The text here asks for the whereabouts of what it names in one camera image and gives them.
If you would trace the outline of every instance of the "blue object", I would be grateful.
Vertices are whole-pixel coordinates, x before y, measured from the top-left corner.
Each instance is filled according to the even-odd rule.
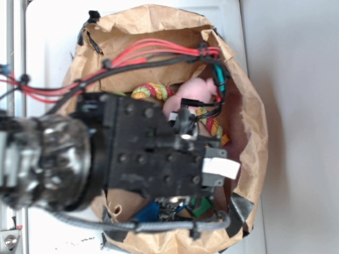
[[[186,205],[180,206],[176,210],[176,214],[182,211]],[[153,201],[144,209],[142,209],[139,213],[134,216],[134,219],[137,219],[139,222],[152,222],[152,221],[159,221],[159,211],[160,205]]]
[[[0,74],[9,75],[11,74],[11,69],[9,65],[0,65]]]

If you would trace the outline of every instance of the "metal frame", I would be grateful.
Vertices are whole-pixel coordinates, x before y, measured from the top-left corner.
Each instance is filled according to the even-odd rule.
[[[29,0],[1,0],[1,34],[6,34],[0,44],[0,62],[9,64],[16,74],[25,73],[25,11]],[[2,108],[8,115],[24,117],[26,100],[21,93],[8,96]],[[13,210],[0,202],[0,252],[1,254],[28,254],[27,209]]]

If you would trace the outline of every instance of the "brown paper bag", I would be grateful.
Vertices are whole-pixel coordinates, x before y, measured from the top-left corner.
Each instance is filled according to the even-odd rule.
[[[229,212],[232,223],[227,230],[203,232],[197,241],[189,237],[187,230],[160,234],[131,232],[123,236],[112,235],[115,240],[109,238],[109,241],[131,253],[203,254],[224,250],[253,228],[266,171],[268,136],[263,103],[234,60],[235,53],[213,30],[213,25],[199,14],[159,5],[92,17],[83,28],[79,40],[82,45],[77,47],[64,84],[101,69],[103,59],[116,57],[129,44],[143,38],[166,39],[186,47],[208,42],[210,46],[222,49],[222,60],[232,79],[227,84],[226,105],[218,120],[231,139],[226,145],[228,156],[239,161],[241,169],[236,180],[226,180],[224,187],[217,190],[216,204]],[[197,62],[135,70],[133,74],[125,72],[101,80],[88,91],[130,92],[139,84],[150,81],[170,86],[208,74],[205,68],[206,64]],[[69,113],[74,106],[75,99],[62,111]],[[93,201],[92,208],[100,220],[105,220],[105,214],[109,214],[114,222],[126,220],[145,205],[147,201],[136,194],[109,190],[107,196],[103,194]]]

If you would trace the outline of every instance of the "bolt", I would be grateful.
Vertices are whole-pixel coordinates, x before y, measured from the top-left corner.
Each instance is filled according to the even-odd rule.
[[[8,237],[6,237],[5,245],[7,248],[13,249],[16,246],[16,244],[17,244],[17,239],[15,236],[9,235]]]
[[[170,183],[171,181],[172,181],[172,179],[171,179],[170,176],[165,176],[165,177],[164,177],[164,182],[165,182],[165,183],[168,184],[168,183]]]
[[[144,110],[144,117],[146,118],[151,118],[153,114],[154,114],[154,110],[151,107]]]
[[[100,96],[99,100],[101,102],[106,102],[108,100],[108,98],[109,98],[108,94],[103,94],[103,95]]]
[[[195,163],[201,162],[201,156],[196,156],[196,157],[194,158],[194,162],[195,162]]]
[[[126,107],[125,112],[126,114],[131,114],[134,112],[134,110],[135,110],[135,106],[133,104],[129,104]]]
[[[127,161],[127,155],[125,153],[122,153],[121,155],[119,155],[119,161],[120,162]]]
[[[145,156],[139,155],[139,156],[138,156],[138,163],[139,163],[139,164],[145,164],[145,162],[146,162]]]
[[[222,180],[217,180],[216,181],[216,186],[222,186]]]
[[[219,155],[224,156],[225,154],[226,154],[226,151],[224,150],[219,151]]]
[[[200,182],[200,176],[193,176],[192,177],[192,183],[198,184]]]
[[[167,160],[168,161],[173,161],[173,159],[174,159],[173,155],[167,155]]]

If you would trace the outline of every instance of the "rope toy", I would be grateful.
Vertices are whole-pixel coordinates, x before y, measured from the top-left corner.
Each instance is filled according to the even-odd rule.
[[[197,115],[202,115],[202,114],[206,114],[207,110],[204,107],[201,107],[199,109],[197,109],[195,111],[197,113]],[[226,145],[227,142],[230,141],[229,137],[225,134],[225,132],[223,131],[221,125],[219,124],[219,122],[217,121],[217,119],[215,118],[203,118],[200,119],[200,122],[205,125],[206,129],[208,130],[208,132],[211,134],[212,137],[215,137],[216,135],[220,136],[220,144],[223,147],[224,145]]]
[[[172,95],[172,90],[162,84],[145,83],[134,89],[131,97],[134,99],[146,99],[152,96],[159,100],[166,101]]]
[[[161,84],[155,83],[144,83],[139,85],[136,89],[133,90],[131,97],[134,99],[146,99],[149,97],[154,97],[159,100],[166,101],[169,97],[171,97],[174,93],[168,87],[165,87]],[[197,115],[202,115],[207,113],[206,108],[201,107],[196,111]],[[200,122],[205,125],[206,129],[210,133],[212,137],[216,135],[220,136],[220,144],[224,146],[227,142],[230,141],[228,136],[223,131],[221,125],[215,118],[208,118],[208,119],[200,119]]]

